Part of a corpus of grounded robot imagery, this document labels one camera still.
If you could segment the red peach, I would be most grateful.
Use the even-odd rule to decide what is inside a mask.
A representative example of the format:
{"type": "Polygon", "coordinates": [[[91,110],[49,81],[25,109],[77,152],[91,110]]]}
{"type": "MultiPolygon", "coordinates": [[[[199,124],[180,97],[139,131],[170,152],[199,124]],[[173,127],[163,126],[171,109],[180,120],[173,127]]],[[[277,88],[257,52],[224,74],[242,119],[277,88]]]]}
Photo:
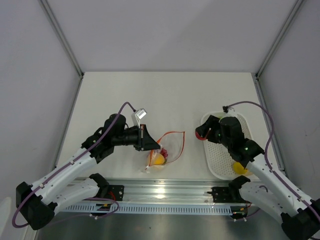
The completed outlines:
{"type": "Polygon", "coordinates": [[[205,141],[207,140],[207,136],[201,136],[198,132],[195,132],[195,136],[198,140],[200,141],[205,141]]]}

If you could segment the red grape bunch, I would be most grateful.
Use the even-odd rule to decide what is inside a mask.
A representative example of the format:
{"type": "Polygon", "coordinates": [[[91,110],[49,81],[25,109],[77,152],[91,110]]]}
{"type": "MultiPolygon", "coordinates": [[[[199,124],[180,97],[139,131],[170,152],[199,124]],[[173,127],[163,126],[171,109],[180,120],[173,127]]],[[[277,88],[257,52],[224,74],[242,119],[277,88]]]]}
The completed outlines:
{"type": "Polygon", "coordinates": [[[168,158],[168,151],[165,148],[162,148],[160,154],[167,159],[168,158]]]}

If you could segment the orange fruit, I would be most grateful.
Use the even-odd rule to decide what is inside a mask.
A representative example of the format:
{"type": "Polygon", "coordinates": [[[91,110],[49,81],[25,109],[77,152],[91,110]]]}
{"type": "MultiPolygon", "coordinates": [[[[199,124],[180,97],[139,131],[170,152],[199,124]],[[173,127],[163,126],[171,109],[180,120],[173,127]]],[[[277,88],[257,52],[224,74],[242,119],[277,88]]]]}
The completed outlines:
{"type": "Polygon", "coordinates": [[[157,153],[150,158],[149,165],[150,166],[163,165],[165,162],[166,162],[165,157],[162,154],[157,153]]]}

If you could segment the clear orange zip top bag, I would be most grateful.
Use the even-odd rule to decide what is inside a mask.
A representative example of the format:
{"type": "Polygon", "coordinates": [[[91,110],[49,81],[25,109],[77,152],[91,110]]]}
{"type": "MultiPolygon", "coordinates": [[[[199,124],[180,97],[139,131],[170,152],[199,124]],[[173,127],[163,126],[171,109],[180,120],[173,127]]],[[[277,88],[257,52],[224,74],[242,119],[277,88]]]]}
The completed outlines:
{"type": "Polygon", "coordinates": [[[160,149],[148,150],[140,154],[137,159],[139,160],[138,171],[143,174],[155,174],[163,171],[167,166],[177,161],[183,154],[186,142],[185,131],[168,131],[164,133],[157,141],[160,149]],[[168,153],[165,163],[162,165],[150,166],[150,159],[155,154],[160,154],[162,148],[165,148],[168,153]]]}

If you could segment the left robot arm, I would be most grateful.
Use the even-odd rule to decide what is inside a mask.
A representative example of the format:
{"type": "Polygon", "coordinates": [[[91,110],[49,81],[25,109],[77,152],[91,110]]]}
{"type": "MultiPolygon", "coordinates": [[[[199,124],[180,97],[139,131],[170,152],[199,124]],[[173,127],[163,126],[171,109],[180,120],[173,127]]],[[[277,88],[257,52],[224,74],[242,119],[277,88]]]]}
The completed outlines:
{"type": "Polygon", "coordinates": [[[115,147],[133,146],[137,151],[160,149],[146,125],[140,123],[146,114],[143,108],[134,111],[133,126],[129,128],[123,115],[110,115],[104,126],[89,136],[67,162],[32,184],[20,183],[16,187],[16,207],[26,225],[39,230],[60,211],[82,200],[107,200],[110,185],[99,173],[75,185],[69,184],[113,154],[115,147]]]}

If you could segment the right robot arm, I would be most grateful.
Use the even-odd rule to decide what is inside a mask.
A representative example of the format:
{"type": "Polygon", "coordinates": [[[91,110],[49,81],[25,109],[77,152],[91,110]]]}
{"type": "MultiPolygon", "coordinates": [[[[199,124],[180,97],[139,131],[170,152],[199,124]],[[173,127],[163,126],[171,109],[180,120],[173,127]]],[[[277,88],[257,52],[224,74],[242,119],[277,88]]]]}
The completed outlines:
{"type": "Polygon", "coordinates": [[[320,201],[303,193],[279,170],[267,163],[267,155],[255,141],[246,138],[234,116],[210,115],[195,129],[199,140],[224,146],[237,163],[253,173],[261,183],[245,176],[235,178],[228,189],[234,202],[242,199],[270,215],[291,240],[311,239],[320,230],[320,201]]]}

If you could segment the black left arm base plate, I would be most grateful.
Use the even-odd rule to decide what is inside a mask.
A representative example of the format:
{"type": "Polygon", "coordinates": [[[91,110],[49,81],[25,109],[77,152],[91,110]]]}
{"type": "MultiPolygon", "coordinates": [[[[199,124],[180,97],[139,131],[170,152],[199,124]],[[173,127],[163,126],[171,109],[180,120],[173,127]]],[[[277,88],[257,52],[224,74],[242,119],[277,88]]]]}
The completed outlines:
{"type": "Polygon", "coordinates": [[[122,201],[124,198],[125,186],[124,185],[108,185],[102,188],[99,193],[100,198],[112,199],[114,201],[122,201]]]}

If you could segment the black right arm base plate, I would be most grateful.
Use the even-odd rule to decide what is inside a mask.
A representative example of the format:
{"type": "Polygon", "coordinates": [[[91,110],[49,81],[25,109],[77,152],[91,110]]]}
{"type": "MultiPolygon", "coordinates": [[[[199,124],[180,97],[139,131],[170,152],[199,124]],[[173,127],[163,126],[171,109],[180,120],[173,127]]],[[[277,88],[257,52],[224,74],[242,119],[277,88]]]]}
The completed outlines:
{"type": "Polygon", "coordinates": [[[241,203],[242,199],[235,190],[226,186],[214,186],[206,192],[211,195],[214,203],[241,203]]]}

